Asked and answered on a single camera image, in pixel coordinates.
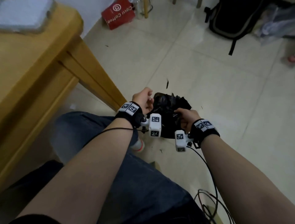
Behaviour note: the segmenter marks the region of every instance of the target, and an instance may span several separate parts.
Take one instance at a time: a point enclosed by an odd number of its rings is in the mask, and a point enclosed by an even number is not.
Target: wrist strap
[[[135,102],[126,102],[121,106],[115,118],[124,118],[129,121],[133,128],[139,128],[144,117],[141,107]]]
[[[214,125],[206,119],[198,119],[191,126],[190,136],[194,139],[194,142],[201,146],[202,141],[207,136],[215,134],[219,135]]]

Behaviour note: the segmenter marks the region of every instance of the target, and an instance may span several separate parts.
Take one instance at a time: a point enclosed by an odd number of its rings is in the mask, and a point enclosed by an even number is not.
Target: white shoe
[[[145,143],[140,138],[138,138],[137,142],[130,148],[135,152],[141,152],[144,149],[144,147]]]

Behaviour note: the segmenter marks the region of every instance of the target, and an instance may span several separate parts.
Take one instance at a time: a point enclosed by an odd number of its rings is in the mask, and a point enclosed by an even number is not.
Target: black plastic bag
[[[153,110],[148,113],[150,117],[152,113],[158,113],[162,116],[162,131],[161,137],[174,139],[174,132],[181,130],[180,128],[180,114],[174,111],[178,108],[191,109],[190,104],[184,97],[163,94],[157,92],[154,95]]]

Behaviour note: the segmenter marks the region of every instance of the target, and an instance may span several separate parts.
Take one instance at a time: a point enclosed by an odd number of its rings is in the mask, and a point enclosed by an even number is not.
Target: person's left hand
[[[132,97],[132,101],[141,107],[143,114],[147,114],[153,109],[154,98],[151,98],[152,94],[153,91],[149,87],[146,87]]]

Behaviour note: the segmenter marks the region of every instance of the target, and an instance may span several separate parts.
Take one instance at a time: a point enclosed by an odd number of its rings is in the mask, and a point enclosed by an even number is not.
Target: human arm
[[[196,111],[178,109],[182,127],[189,132],[200,119]],[[236,223],[292,223],[295,206],[257,167],[226,144],[209,135],[201,150],[216,186]]]
[[[152,90],[145,88],[132,98],[143,113],[152,110]],[[129,121],[115,119],[106,129],[130,128]],[[132,130],[110,130],[92,139],[36,195],[19,214],[44,214],[62,224],[96,223],[111,184],[124,159]]]

